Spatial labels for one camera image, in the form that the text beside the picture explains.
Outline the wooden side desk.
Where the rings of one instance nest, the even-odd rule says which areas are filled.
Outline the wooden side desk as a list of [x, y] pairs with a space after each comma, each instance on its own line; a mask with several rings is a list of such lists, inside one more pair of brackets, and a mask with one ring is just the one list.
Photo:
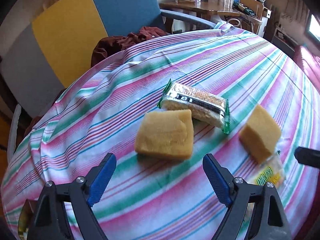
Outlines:
[[162, 2], [159, 4], [161, 9], [181, 9], [189, 12], [195, 12], [197, 17], [205, 20], [221, 21], [226, 17], [239, 17], [241, 13], [238, 11], [227, 11], [220, 5], [215, 5], [209, 2], [200, 3], [176, 3], [176, 2]]

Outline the white shelf unit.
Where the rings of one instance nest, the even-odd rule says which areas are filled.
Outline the white shelf unit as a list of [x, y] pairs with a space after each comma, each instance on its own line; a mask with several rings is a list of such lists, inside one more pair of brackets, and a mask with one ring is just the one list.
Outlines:
[[296, 48], [299, 46], [293, 38], [279, 27], [275, 28], [271, 43], [290, 58], [294, 57]]

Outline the Weidan cracker packet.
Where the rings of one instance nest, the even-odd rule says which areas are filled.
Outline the Weidan cracker packet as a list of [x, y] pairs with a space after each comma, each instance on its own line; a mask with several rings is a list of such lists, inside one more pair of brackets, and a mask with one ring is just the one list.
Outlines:
[[286, 174], [280, 156], [281, 151], [277, 150], [277, 152], [259, 165], [259, 169], [251, 176], [249, 183], [264, 185], [267, 182], [271, 182], [276, 188], [280, 187], [286, 180]]

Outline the dark red cloth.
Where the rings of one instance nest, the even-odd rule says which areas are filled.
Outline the dark red cloth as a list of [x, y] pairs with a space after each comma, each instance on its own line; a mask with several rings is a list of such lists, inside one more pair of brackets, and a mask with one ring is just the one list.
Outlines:
[[167, 35], [168, 33], [166, 31], [163, 31], [158, 27], [142, 27], [138, 33], [129, 33], [127, 36], [110, 36], [102, 38], [93, 49], [91, 67], [94, 67], [99, 62], [119, 51]]

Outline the grey yellow blue chair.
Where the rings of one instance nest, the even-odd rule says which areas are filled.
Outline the grey yellow blue chair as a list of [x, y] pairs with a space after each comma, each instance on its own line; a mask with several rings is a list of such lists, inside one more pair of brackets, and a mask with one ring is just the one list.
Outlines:
[[157, 0], [59, 0], [37, 16], [1, 61], [1, 82], [14, 97], [8, 157], [15, 152], [20, 116], [29, 120], [46, 113], [58, 93], [87, 72], [102, 38], [142, 27], [167, 31], [173, 20], [214, 27], [195, 16], [162, 10]]

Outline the striped bed sheet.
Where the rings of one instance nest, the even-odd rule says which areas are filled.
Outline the striped bed sheet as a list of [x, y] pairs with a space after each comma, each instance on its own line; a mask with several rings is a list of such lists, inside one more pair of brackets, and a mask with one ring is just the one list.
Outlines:
[[236, 188], [213, 189], [212, 154], [238, 183], [281, 198], [293, 238], [319, 214], [319, 90], [284, 52], [230, 24], [120, 51], [71, 84], [18, 146], [1, 184], [14, 238], [44, 185], [81, 182], [108, 154], [89, 202], [108, 239], [211, 239]]

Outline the tan sponge cake block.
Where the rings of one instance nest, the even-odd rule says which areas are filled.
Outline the tan sponge cake block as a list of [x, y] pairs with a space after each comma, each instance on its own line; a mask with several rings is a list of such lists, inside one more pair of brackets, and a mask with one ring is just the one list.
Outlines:
[[153, 158], [187, 160], [193, 152], [191, 110], [146, 113], [135, 139], [135, 151]]

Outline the gold tin box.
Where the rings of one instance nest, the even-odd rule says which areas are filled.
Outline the gold tin box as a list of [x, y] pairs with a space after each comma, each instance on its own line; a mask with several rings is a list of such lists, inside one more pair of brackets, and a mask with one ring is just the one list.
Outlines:
[[21, 240], [27, 239], [28, 228], [33, 218], [37, 201], [27, 199], [22, 207], [18, 220], [18, 235]]

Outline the dark striped cracker packet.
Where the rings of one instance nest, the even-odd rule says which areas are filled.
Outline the dark striped cracker packet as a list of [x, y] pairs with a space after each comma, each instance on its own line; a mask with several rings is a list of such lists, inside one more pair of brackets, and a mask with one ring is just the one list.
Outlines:
[[157, 107], [172, 111], [189, 109], [192, 118], [230, 133], [229, 101], [204, 90], [169, 81]]

